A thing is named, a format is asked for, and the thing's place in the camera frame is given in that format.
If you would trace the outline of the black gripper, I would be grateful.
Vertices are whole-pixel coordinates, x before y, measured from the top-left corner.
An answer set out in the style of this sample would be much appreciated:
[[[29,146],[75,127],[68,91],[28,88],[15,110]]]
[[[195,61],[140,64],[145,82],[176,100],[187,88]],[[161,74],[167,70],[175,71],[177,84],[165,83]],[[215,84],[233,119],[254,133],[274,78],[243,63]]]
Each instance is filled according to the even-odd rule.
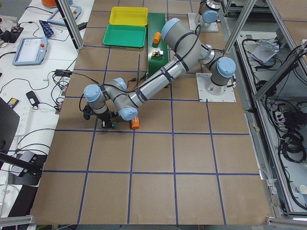
[[[98,119],[100,119],[102,122],[109,123],[111,122],[111,113],[109,110],[106,110],[105,112],[97,115]]]

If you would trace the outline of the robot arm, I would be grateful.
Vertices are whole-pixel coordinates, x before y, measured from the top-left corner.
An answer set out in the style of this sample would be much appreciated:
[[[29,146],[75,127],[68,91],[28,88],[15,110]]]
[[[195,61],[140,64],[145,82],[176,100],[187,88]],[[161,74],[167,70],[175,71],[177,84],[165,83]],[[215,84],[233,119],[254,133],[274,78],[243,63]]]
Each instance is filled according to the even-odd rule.
[[[211,24],[218,20],[218,11],[221,8],[221,0],[201,0],[197,23],[200,25]]]
[[[165,86],[181,74],[190,71],[197,63],[211,73],[206,90],[212,95],[222,94],[236,71],[236,63],[229,57],[217,57],[211,45],[203,44],[180,19],[169,20],[162,28],[162,39],[174,51],[173,59],[134,90],[128,91],[122,78],[108,83],[87,85],[84,96],[87,105],[83,109],[86,120],[95,115],[105,125],[114,116],[125,121],[134,119],[138,107],[145,104]]]

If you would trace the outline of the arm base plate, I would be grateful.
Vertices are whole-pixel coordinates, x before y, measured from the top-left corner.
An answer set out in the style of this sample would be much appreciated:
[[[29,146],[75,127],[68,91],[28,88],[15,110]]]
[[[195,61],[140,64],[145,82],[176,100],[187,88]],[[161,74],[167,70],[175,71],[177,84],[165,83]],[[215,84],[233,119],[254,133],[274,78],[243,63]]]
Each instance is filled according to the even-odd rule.
[[[201,18],[200,22],[198,22],[199,14],[198,13],[188,13],[188,20],[189,20],[189,28],[192,31],[195,31],[197,25],[201,25],[201,32],[208,32],[208,33],[217,33],[218,32],[218,25],[217,22],[213,23],[205,23]]]
[[[211,81],[211,73],[196,73],[200,102],[235,103],[236,97],[231,80],[225,86],[217,86]]]

